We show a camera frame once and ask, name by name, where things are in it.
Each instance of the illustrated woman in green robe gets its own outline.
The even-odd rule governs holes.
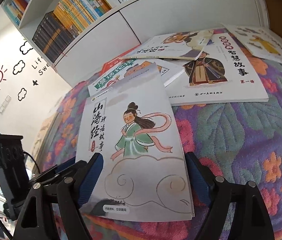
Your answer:
[[[153,140],[147,133],[135,135],[141,129],[151,129],[155,126],[150,119],[138,117],[137,109],[138,106],[131,102],[123,114],[126,125],[121,130],[122,136],[115,146],[117,152],[111,156],[112,160],[122,153],[124,157],[137,157],[147,153],[149,146],[154,146]]]

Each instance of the quilted blanket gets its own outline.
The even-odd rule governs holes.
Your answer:
[[[242,51],[255,68],[269,95],[267,103],[223,103],[173,107],[184,152],[193,151],[201,163],[229,182],[257,183],[271,218],[275,239],[282,239],[282,68],[278,63]],[[58,132],[46,155],[43,170],[75,156],[78,132],[88,84],[79,83],[62,101]],[[191,221],[165,223],[126,222],[82,214],[94,240],[194,239],[208,208],[193,192],[195,217]],[[226,239],[233,219],[230,206],[220,239]],[[66,239],[62,223],[56,221]]]

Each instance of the cloud illustration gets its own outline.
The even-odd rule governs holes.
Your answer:
[[[22,71],[22,69],[26,66],[26,64],[23,62],[23,60],[20,60],[17,65],[14,65],[14,70],[12,71],[12,73],[14,75],[17,75],[18,73],[20,73]]]
[[[172,212],[189,213],[191,197],[183,171],[182,158],[156,159],[149,155],[124,158],[106,176],[105,192],[112,199],[124,200],[128,206],[152,202]]]
[[[24,44],[20,47],[20,51],[23,55],[26,55],[32,49],[33,47],[31,47],[31,45],[27,41],[25,41]]]
[[[18,100],[21,101],[26,97],[27,91],[25,88],[21,88],[20,92],[18,93]]]

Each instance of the screw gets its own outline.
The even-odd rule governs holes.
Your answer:
[[[249,184],[250,187],[255,187],[255,186],[256,186],[255,182],[252,181],[252,180],[250,180],[250,181],[248,182],[248,184]]]
[[[36,183],[35,185],[33,185],[33,188],[34,188],[34,189],[38,189],[38,188],[40,188],[40,186],[41,186],[40,183]]]
[[[69,183],[71,183],[73,181],[73,178],[72,177],[66,177],[65,179],[64,179],[64,182],[66,183],[66,184],[69,184]]]
[[[224,182],[224,178],[223,178],[222,176],[216,176],[216,177],[215,177],[215,180],[216,180],[217,182]]]

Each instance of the green robe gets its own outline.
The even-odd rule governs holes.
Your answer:
[[[140,125],[137,123],[134,122],[131,125],[126,125],[123,129],[127,135],[122,135],[115,149],[118,151],[124,148],[124,157],[139,156],[142,153],[147,153],[148,151],[145,150],[144,147],[154,145],[153,140],[147,133],[138,134],[135,137],[133,136],[136,131],[141,130]]]

